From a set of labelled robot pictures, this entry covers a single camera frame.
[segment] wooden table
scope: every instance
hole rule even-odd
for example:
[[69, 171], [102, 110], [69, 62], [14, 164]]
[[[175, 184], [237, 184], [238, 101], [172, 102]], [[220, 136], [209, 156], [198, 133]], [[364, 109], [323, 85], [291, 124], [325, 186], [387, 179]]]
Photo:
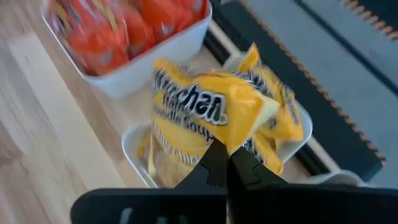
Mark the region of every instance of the wooden table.
[[[40, 15], [39, 0], [0, 1], [0, 223], [69, 223], [78, 196], [100, 187], [145, 187], [121, 135], [150, 118], [145, 86], [112, 100], [82, 80]], [[220, 65], [206, 48], [191, 59]], [[293, 158], [284, 178], [305, 171]]]

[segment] white bowl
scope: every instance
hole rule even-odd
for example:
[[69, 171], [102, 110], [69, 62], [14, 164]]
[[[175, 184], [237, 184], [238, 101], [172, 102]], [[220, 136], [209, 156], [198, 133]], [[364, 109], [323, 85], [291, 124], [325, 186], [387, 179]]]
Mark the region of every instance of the white bowl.
[[206, 17], [201, 21], [157, 44], [153, 49], [139, 55], [121, 68], [101, 77], [93, 77], [82, 72], [78, 63], [74, 62], [68, 50], [62, 45], [48, 22], [47, 8], [47, 6], [42, 8], [44, 22], [72, 61], [80, 76], [112, 98], [122, 98], [134, 93], [148, 83], [152, 78], [156, 59], [166, 58], [173, 62], [182, 62], [194, 56], [202, 46], [212, 15], [209, 2]]

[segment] white container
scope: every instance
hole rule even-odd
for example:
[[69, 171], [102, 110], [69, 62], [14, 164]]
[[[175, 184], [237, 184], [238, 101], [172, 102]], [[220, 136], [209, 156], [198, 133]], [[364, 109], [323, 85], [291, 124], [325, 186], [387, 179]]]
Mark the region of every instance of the white container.
[[[236, 55], [231, 56], [226, 61], [223, 68], [229, 69], [235, 66], [236, 63], [240, 62], [239, 58], [241, 59], [241, 57], [237, 57]], [[310, 139], [312, 134], [311, 117], [300, 104], [297, 103], [297, 105], [302, 119], [304, 137], [301, 141], [287, 141], [281, 146], [277, 155], [283, 163], [287, 162]], [[138, 175], [146, 183], [146, 185], [148, 187], [157, 187], [157, 184], [147, 173], [147, 165], [143, 164], [142, 161], [137, 157], [138, 145], [141, 142], [144, 131], [149, 125], [150, 124], [139, 124], [130, 126], [130, 128], [122, 136], [122, 148], [124, 155], [127, 157], [130, 164], [137, 171]]]
[[112, 98], [124, 97], [148, 83], [152, 78], [155, 59], [167, 58], [174, 62], [182, 62], [194, 56], [202, 46], [212, 15], [211, 4], [208, 3], [206, 17], [203, 20], [157, 44], [153, 49], [139, 55], [121, 68], [102, 77], [93, 77], [82, 72], [78, 63], [73, 61], [68, 50], [62, 45], [48, 22], [47, 9], [47, 6], [42, 8], [43, 20], [72, 61], [76, 70], [78, 70], [80, 76]]
[[363, 180], [349, 170], [339, 170], [338, 172], [321, 174], [307, 179], [300, 180], [299, 184], [345, 184], [357, 187], [368, 187]]

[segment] instant noodle package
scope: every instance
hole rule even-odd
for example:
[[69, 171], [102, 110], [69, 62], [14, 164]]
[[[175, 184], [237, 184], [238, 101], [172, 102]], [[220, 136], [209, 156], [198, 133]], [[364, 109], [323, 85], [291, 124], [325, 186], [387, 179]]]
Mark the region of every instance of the instant noodle package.
[[253, 45], [234, 73], [195, 72], [155, 62], [152, 123], [137, 151], [163, 187], [185, 178], [217, 138], [228, 154], [240, 147], [276, 174], [277, 150], [303, 138], [294, 94], [263, 66]]

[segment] orange package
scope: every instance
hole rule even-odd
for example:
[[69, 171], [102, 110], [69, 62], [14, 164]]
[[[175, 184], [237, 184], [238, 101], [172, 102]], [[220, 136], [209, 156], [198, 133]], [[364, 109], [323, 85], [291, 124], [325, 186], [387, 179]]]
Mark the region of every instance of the orange package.
[[129, 37], [129, 56], [134, 58], [155, 45], [153, 28], [148, 25], [135, 7], [128, 4], [113, 4], [117, 16], [124, 19]]
[[171, 0], [174, 4], [193, 12], [193, 22], [206, 17], [208, 0]]
[[57, 36], [65, 36], [72, 30], [69, 15], [65, 10], [65, 0], [49, 1], [49, 21]]
[[193, 13], [171, 0], [141, 0], [142, 18], [154, 29], [156, 41], [171, 37], [193, 23]]
[[128, 62], [126, 21], [115, 17], [112, 9], [103, 1], [69, 0], [57, 5], [58, 19], [72, 55], [82, 63], [86, 73], [104, 75]]

